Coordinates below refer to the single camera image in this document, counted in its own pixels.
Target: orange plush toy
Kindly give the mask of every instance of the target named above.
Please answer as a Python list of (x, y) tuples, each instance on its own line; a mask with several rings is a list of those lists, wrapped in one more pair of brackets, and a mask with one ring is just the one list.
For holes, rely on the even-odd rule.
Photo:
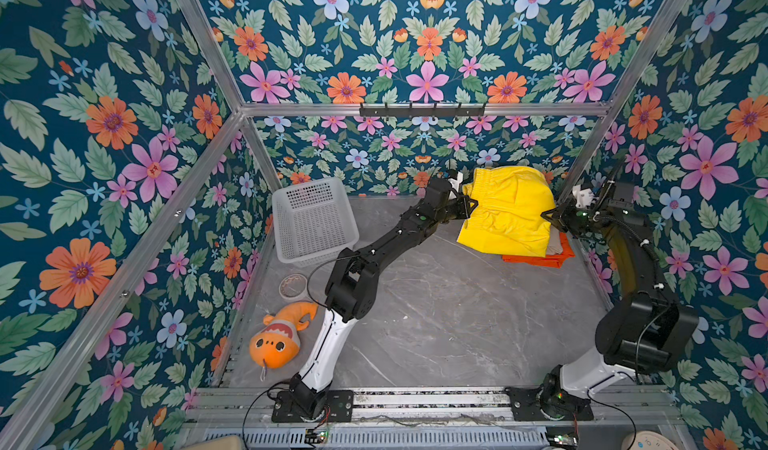
[[(264, 317), (266, 328), (250, 340), (250, 358), (266, 368), (280, 368), (299, 353), (299, 331), (310, 326), (317, 314), (317, 303), (294, 302), (283, 307), (274, 317)], [(306, 315), (310, 321), (302, 322)]]

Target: floral wallpaper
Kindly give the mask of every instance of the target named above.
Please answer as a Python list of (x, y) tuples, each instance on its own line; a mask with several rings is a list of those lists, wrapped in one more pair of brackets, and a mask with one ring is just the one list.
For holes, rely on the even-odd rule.
[(200, 0), (263, 103), (600, 101), (661, 1)]
[[(174, 0), (0, 0), (0, 33), (2, 426), (228, 109)], [(258, 260), (253, 167), (238, 135), (39, 448), (170, 447)]]
[[(659, 376), (700, 448), (768, 445), (768, 0), (693, 0), (593, 158), (600, 186), (620, 149), (669, 284), (700, 324)], [(608, 248), (589, 242), (619, 296)]]

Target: green leaf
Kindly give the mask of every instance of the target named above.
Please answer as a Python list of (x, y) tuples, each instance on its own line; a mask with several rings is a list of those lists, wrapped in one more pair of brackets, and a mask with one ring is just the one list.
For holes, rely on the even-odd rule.
[(59, 139), (53, 142), (51, 161), (53, 169), (63, 181), (77, 183), (85, 178), (85, 166), (80, 162), (80, 158), (74, 151), (64, 147)]
[(22, 138), (28, 138), (39, 151), (43, 149), (48, 129), (45, 128), (45, 119), (37, 107), (23, 100), (7, 100), (3, 113), (5, 119), (11, 121), (11, 127), (18, 130)]

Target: laundry basket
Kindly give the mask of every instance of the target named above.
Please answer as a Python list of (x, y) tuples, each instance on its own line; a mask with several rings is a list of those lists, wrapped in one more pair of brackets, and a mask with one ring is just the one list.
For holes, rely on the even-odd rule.
[(360, 239), (344, 185), (336, 177), (281, 188), (272, 196), (277, 258), (298, 267), (335, 258)]

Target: light blue flower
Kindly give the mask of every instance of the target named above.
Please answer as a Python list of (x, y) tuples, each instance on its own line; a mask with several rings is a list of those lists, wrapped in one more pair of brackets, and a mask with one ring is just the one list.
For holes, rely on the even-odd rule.
[(74, 68), (75, 73), (83, 74), (83, 77), (88, 77), (88, 74), (93, 72), (92, 69), (88, 68), (87, 60), (72, 59), (72, 62), (77, 66)]
[(83, 221), (83, 227), (85, 227), (85, 230), (80, 232), (81, 237), (88, 235), (88, 238), (93, 240), (95, 234), (101, 234), (101, 229), (98, 228), (98, 221), (94, 221), (93, 224), (89, 221)]
[(411, 17), (421, 13), (421, 11), (418, 9), (418, 2), (408, 2), (408, 8), (406, 9), (406, 12), (409, 12)]
[(215, 12), (217, 16), (224, 12), (224, 9), (221, 8), (221, 2), (218, 0), (209, 0), (208, 4), (210, 4), (210, 11)]
[(128, 424), (128, 431), (123, 435), (123, 438), (133, 440), (137, 433), (139, 433), (139, 422), (130, 422)]
[(176, 120), (176, 116), (170, 113), (170, 109), (168, 109), (163, 114), (163, 119), (165, 119), (165, 123), (172, 124), (174, 123), (174, 120)]
[(350, 18), (344, 17), (342, 14), (338, 15), (336, 22), (333, 23), (336, 27), (341, 27), (341, 30), (350, 28)]
[(72, 88), (72, 86), (70, 86), (67, 83), (67, 81), (69, 80), (69, 76), (62, 74), (62, 76), (60, 77), (55, 70), (52, 70), (51, 77), (53, 77), (53, 79), (49, 80), (48, 83), (51, 84), (52, 86), (58, 86), (58, 90), (60, 92), (63, 92), (64, 88), (66, 89)]
[(240, 10), (242, 10), (243, 12), (245, 12), (246, 10), (248, 10), (248, 9), (249, 9), (249, 7), (248, 7), (248, 4), (250, 4), (250, 2), (248, 2), (247, 0), (237, 0), (237, 6), (238, 6), (238, 7), (240, 8)]
[(656, 2), (656, 0), (646, 0), (643, 2), (643, 5), (640, 6), (640, 14), (645, 15), (646, 12), (652, 10), (654, 8), (654, 2)]
[(112, 351), (107, 355), (110, 362), (115, 363), (120, 359), (120, 347), (112, 346)]
[(683, 120), (686, 124), (691, 125), (696, 121), (696, 117), (698, 117), (699, 114), (694, 114), (693, 110), (689, 110), (686, 115), (683, 115)]
[(20, 307), (29, 307), (28, 312), (34, 313), (38, 307), (45, 307), (45, 292), (38, 293), (35, 289), (29, 290), (29, 298), (19, 302)]
[(144, 330), (140, 330), (138, 325), (136, 326), (135, 329), (130, 330), (128, 332), (128, 336), (130, 337), (130, 340), (128, 341), (128, 344), (138, 342), (139, 341), (139, 337), (141, 337), (142, 333), (144, 333)]
[(105, 190), (107, 190), (106, 187), (101, 187), (98, 182), (94, 182), (93, 187), (87, 188), (85, 193), (94, 196), (94, 202), (98, 202), (98, 199), (104, 198)]
[(627, 0), (614, 0), (614, 9), (622, 10), (627, 5)]
[(448, 14), (448, 17), (453, 16), (454, 12), (456, 11), (456, 1), (453, 2), (446, 2), (446, 8), (442, 10), (444, 14)]
[(30, 214), (32, 214), (32, 215), (34, 215), (36, 217), (38, 217), (40, 215), (38, 213), (38, 211), (36, 210), (36, 209), (40, 208), (40, 204), (33, 204), (32, 203), (32, 199), (29, 198), (29, 197), (24, 199), (24, 205), (16, 204), (16, 206), (14, 208), (16, 210), (18, 210), (18, 211), (23, 211), (24, 212), (24, 215), (22, 215), (24, 217), (24, 219), (28, 219)]

